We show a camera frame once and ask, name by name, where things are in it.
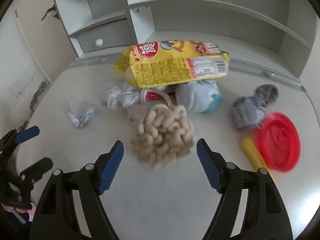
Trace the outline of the yellow plastic tube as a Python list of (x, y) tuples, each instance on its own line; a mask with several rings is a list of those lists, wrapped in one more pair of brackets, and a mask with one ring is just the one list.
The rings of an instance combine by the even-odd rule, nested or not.
[(254, 141), (250, 137), (245, 137), (244, 139), (242, 139), (239, 146), (251, 162), (255, 171), (258, 171), (259, 168), (264, 168), (270, 174), (271, 178), (274, 179), (272, 173), (270, 172), (264, 159), (258, 151)]

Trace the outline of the grey blue knotted sock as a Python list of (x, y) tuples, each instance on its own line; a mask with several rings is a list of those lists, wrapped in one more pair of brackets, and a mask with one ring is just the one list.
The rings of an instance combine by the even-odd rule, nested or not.
[(263, 109), (274, 105), (278, 96), (277, 87), (266, 84), (257, 87), (252, 96), (237, 98), (231, 108), (234, 128), (238, 131), (257, 128), (266, 118)]

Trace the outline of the beige chunky knit scrunchie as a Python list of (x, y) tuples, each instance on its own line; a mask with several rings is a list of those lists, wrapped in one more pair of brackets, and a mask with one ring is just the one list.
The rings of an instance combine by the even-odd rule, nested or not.
[(191, 154), (194, 127), (184, 106), (160, 103), (135, 125), (130, 141), (140, 162), (165, 166)]

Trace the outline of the yellow snack bag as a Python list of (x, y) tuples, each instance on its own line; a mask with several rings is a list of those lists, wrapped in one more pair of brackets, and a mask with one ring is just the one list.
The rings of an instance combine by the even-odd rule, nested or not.
[(213, 43), (169, 40), (130, 46), (113, 69), (137, 88), (155, 88), (226, 76), (229, 62)]

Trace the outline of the small crumpled wrapper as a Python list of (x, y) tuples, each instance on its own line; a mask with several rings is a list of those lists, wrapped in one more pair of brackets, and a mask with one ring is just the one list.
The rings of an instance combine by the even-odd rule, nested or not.
[(67, 117), (75, 128), (84, 128), (95, 114), (95, 107), (86, 102), (74, 106), (66, 103)]

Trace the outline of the red plastic lid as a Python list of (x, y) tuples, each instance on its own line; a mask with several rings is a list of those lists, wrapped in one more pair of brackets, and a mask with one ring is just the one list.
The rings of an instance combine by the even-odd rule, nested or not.
[(286, 115), (273, 112), (266, 117), (258, 133), (258, 151), (272, 170), (289, 172), (296, 166), (300, 158), (300, 139)]

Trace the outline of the light blue white sock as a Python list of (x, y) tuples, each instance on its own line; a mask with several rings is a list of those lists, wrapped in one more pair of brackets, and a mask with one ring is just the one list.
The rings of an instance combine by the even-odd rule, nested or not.
[(210, 113), (217, 109), (223, 99), (214, 79), (182, 83), (175, 88), (178, 105), (191, 113)]

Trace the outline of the clear cup red label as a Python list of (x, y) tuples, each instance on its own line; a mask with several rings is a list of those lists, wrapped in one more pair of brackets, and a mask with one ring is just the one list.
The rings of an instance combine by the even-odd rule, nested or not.
[(171, 97), (162, 90), (142, 89), (139, 100), (141, 103), (146, 103), (147, 101), (164, 100), (167, 105), (172, 105)]

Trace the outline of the grey drawer with white knob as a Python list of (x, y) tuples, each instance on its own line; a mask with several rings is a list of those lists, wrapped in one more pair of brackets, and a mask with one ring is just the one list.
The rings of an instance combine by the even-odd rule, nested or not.
[(103, 24), (84, 31), (76, 37), (85, 53), (133, 44), (127, 20)]

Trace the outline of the white desk shelf unit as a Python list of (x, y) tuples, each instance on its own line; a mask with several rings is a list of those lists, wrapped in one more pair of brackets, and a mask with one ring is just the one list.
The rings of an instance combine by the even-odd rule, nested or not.
[(127, 46), (85, 53), (77, 35), (127, 20), (133, 44), (198, 40), (230, 54), (230, 69), (302, 90), (317, 16), (308, 0), (54, 0), (78, 57), (115, 57)]

